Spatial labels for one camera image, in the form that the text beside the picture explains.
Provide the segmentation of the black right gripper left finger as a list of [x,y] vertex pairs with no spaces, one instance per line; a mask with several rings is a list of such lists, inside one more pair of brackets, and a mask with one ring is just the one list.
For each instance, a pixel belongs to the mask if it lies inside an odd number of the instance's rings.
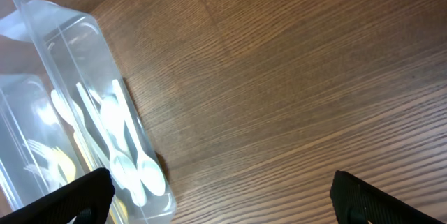
[[110,171],[103,167],[98,168],[1,217],[1,224],[104,224],[114,195],[115,187]]

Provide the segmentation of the white plastic fork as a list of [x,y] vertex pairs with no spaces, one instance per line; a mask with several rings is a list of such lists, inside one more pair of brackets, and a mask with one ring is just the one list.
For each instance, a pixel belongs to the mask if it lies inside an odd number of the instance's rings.
[[32,164],[28,164],[24,167],[24,169],[43,179],[46,182],[46,186],[49,192],[53,192],[66,185],[66,182],[62,178],[61,174],[54,170],[49,170],[47,168]]
[[43,157],[47,161],[49,169],[57,168],[57,156],[53,149],[32,139],[28,139],[24,146],[29,147],[34,153]]

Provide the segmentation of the white plastic spoon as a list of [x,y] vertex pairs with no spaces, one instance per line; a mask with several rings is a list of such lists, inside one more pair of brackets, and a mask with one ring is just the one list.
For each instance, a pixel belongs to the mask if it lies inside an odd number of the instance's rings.
[[82,147],[86,149],[88,154],[92,155],[93,160],[99,160],[98,155],[100,154],[101,148],[87,130],[84,114],[79,105],[76,102],[73,102],[73,105],[75,106],[75,113],[73,113],[71,107],[64,101],[55,89],[51,91],[50,97],[59,115],[68,124],[70,124],[73,127],[74,132],[77,133],[79,139],[81,140]]
[[133,117],[127,105],[126,97],[119,80],[114,79],[112,81],[112,87],[119,106],[124,114],[124,120],[137,151],[136,167],[140,180],[153,195],[162,196],[166,191],[166,181],[163,172],[158,163],[150,158],[142,148]]

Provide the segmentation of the yellow plastic fork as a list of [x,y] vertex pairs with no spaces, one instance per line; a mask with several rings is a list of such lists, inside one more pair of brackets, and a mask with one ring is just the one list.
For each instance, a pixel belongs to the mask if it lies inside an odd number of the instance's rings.
[[61,170],[64,173],[67,182],[74,181],[76,176],[76,166],[74,162],[59,147],[55,147],[52,150],[57,158],[57,162],[61,167]]

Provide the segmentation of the yellow plastic spoon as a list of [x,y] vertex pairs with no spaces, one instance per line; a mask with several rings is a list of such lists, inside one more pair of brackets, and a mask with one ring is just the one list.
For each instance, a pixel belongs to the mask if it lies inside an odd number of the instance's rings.
[[[94,166],[91,162],[91,160],[93,160],[92,155],[88,154],[86,152],[86,149],[82,147],[81,140],[79,139],[76,132],[73,133],[73,138],[78,146],[78,149],[80,150],[83,159],[85,160],[85,163],[87,164],[87,167],[90,170],[93,170]],[[100,154],[98,155],[98,158],[101,161],[101,164],[104,166],[104,168],[107,168],[111,172],[109,160],[101,150]],[[113,197],[111,210],[109,212],[112,217],[113,223],[127,224],[129,222],[128,211],[124,203],[116,195]]]

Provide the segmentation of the white spoon handle up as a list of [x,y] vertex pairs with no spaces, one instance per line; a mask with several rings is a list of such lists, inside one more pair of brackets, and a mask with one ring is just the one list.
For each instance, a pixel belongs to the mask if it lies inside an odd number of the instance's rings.
[[92,121],[97,127],[101,137],[103,138],[109,151],[109,164],[112,174],[116,180],[126,189],[129,190],[133,203],[138,207],[143,207],[147,203],[147,196],[140,180],[137,179],[136,167],[131,159],[122,151],[115,149],[115,146],[110,139],[110,135],[104,127],[101,117],[97,112],[95,106],[91,102],[87,92],[80,82],[76,84],[76,88],[80,97],[85,104],[85,107],[90,114]]

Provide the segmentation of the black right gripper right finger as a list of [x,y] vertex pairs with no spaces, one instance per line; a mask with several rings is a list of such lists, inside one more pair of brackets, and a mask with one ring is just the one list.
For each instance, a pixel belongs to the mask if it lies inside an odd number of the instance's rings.
[[341,224],[430,224],[440,222],[341,170],[335,172],[330,188],[330,199],[337,222]]

